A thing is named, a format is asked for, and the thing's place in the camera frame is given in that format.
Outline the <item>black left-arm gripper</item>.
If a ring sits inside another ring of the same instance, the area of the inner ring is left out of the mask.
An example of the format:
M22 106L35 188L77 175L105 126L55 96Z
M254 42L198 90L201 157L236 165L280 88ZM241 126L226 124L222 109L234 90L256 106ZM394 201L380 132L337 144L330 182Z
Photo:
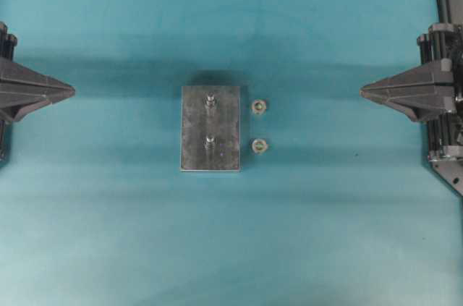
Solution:
M26 115L68 98L75 89L53 77L42 75L13 62L17 38L1 22L1 161L7 157L9 127Z

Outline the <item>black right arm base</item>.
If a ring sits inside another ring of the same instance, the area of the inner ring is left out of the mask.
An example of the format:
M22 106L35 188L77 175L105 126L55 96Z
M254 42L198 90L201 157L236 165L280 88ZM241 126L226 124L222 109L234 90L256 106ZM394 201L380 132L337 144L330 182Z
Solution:
M440 178L462 194L462 157L450 155L451 151L462 152L462 0L436 1L439 22L454 25L458 33L453 44L448 37L441 37L441 49L447 52L454 64L457 113L442 116L436 123L441 126L441 134L447 141L441 146L440 158L430 164Z

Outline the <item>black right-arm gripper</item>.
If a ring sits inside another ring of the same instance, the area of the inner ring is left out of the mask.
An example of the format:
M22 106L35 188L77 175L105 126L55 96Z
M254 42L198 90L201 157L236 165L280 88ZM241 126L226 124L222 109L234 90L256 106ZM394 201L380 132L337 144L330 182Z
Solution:
M422 65L365 85L360 95L403 113L412 122L427 122L429 160L460 161L462 26L433 24L417 45ZM437 86L450 85L452 73L454 88Z

